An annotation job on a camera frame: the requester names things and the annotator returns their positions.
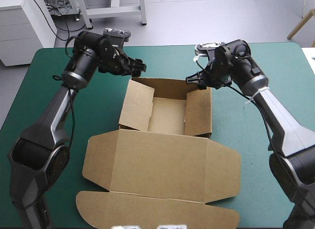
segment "green table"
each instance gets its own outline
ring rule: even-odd
[[[300,123],[315,130],[315,76],[301,50],[294,43],[251,44],[252,55],[270,78],[272,92]],[[194,46],[126,47],[126,53],[141,58],[148,69],[143,76],[184,79],[199,71],[193,62]],[[64,49],[39,50],[0,131],[0,227],[21,226],[9,197],[10,166],[7,153],[21,131],[37,120],[60,83],[68,57]],[[82,176],[89,137],[118,128],[129,77],[96,73],[90,85],[75,101],[76,130],[70,162],[46,193],[56,227],[89,227],[80,217],[75,196],[81,190],[104,189]],[[67,129],[70,131],[71,118]],[[281,227],[292,204],[272,176],[267,151],[268,139],[259,112],[244,98],[222,88],[213,91],[213,134],[211,139],[242,154],[240,194],[213,205],[236,209],[240,227]]]

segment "white drawer cabinet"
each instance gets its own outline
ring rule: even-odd
[[[36,0],[57,33],[44,0]],[[0,0],[0,60],[4,65],[30,64],[38,49],[52,48],[56,36],[33,0]]]

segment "cardboard box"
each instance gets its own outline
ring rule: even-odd
[[[77,195],[77,208],[90,225],[237,227],[236,211],[205,203],[238,194],[240,155],[208,138],[187,136],[211,133],[211,122],[201,121],[211,120],[211,90],[184,84],[130,80],[120,129],[90,138],[83,176],[110,191]]]
[[[212,90],[185,80],[133,78],[119,119],[120,128],[210,137]]]

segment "white tabletop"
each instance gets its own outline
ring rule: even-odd
[[[0,11],[22,8],[25,0],[0,0]]]

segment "drawer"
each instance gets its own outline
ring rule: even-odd
[[[4,65],[30,64],[42,45],[38,38],[0,41],[0,60]]]
[[[37,35],[31,24],[14,26],[0,26],[0,41],[16,40],[24,38],[36,38]]]
[[[23,9],[0,10],[0,26],[28,24],[29,19]]]

